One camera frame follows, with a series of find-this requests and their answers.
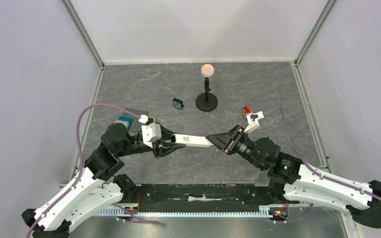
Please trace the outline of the white remote control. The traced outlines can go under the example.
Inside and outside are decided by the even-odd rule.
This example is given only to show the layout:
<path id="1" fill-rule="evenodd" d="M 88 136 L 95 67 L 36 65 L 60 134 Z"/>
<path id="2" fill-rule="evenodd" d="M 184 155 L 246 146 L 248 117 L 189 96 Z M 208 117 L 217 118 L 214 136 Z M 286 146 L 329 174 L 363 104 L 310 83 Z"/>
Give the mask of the white remote control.
<path id="1" fill-rule="evenodd" d="M 213 144 L 204 136 L 194 136 L 185 134 L 173 134 L 171 141 L 176 144 L 181 144 L 190 147 L 211 147 Z"/>

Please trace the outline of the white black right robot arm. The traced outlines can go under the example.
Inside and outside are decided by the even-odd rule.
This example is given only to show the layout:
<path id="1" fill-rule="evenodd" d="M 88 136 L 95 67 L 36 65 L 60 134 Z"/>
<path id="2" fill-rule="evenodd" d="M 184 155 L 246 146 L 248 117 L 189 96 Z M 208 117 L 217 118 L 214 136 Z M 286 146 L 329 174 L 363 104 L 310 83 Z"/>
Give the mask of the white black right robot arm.
<path id="1" fill-rule="evenodd" d="M 249 139 L 237 125 L 228 132 L 206 137 L 227 155 L 238 154 L 270 179 L 267 197 L 273 203 L 306 202 L 327 206 L 352 216 L 369 228 L 381 228 L 381 182 L 350 181 L 281 152 L 268 137 Z"/>

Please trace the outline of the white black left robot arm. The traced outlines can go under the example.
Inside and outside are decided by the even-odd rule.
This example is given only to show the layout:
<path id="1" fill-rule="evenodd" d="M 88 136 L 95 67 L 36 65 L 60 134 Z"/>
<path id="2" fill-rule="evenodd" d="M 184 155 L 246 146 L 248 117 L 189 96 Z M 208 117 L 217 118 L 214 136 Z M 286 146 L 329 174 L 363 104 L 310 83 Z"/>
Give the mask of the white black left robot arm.
<path id="1" fill-rule="evenodd" d="M 111 124 L 69 183 L 43 206 L 22 213 L 28 238 L 66 238 L 76 225 L 104 207 L 133 201 L 137 186 L 126 174 L 118 174 L 125 165 L 121 157 L 151 152 L 160 158 L 185 147 L 180 135 L 146 116 L 141 120 L 144 125 L 135 135 L 122 123 Z"/>

